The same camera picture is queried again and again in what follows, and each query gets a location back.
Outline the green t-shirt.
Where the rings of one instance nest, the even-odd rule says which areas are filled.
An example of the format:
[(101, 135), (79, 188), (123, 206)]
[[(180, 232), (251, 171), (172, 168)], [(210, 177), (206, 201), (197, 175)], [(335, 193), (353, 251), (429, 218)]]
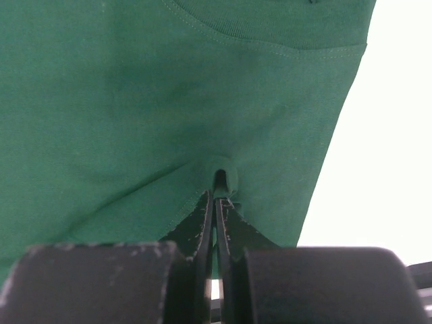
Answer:
[(1, 277), (162, 238), (203, 192), (298, 243), (374, 1), (2, 1)]

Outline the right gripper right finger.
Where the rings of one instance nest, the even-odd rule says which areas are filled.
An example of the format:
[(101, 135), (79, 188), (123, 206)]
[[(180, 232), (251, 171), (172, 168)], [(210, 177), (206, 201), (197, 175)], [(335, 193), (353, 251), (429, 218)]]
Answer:
[(390, 250), (282, 248), (215, 201), (223, 323), (427, 323), (409, 272)]

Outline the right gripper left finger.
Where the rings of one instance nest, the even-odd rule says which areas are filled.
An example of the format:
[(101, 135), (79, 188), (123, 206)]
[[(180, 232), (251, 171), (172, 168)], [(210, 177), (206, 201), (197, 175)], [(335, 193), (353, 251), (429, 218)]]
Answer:
[(1, 290), (2, 323), (209, 323), (213, 196), (156, 242), (39, 245)]

